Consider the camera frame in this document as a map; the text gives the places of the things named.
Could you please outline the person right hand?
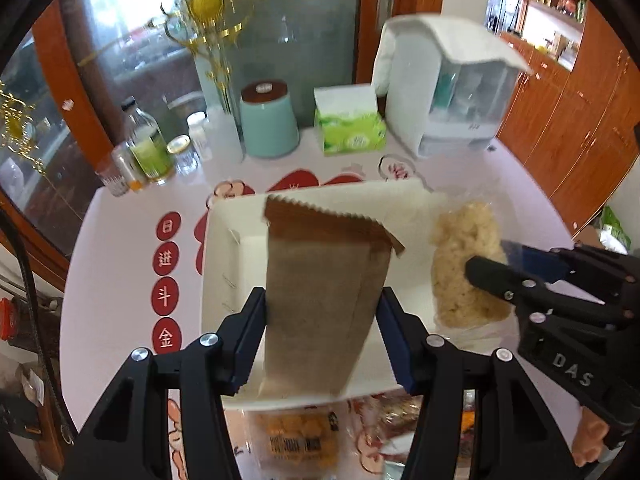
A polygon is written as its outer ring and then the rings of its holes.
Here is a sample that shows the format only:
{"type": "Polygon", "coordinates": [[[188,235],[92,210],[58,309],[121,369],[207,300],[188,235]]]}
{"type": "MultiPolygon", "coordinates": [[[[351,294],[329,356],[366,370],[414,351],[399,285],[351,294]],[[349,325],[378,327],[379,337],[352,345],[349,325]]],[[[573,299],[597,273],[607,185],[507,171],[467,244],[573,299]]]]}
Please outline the person right hand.
{"type": "Polygon", "coordinates": [[[572,443],[572,456],[577,467],[595,462],[603,451],[603,440],[610,426],[585,406],[572,443]]]}

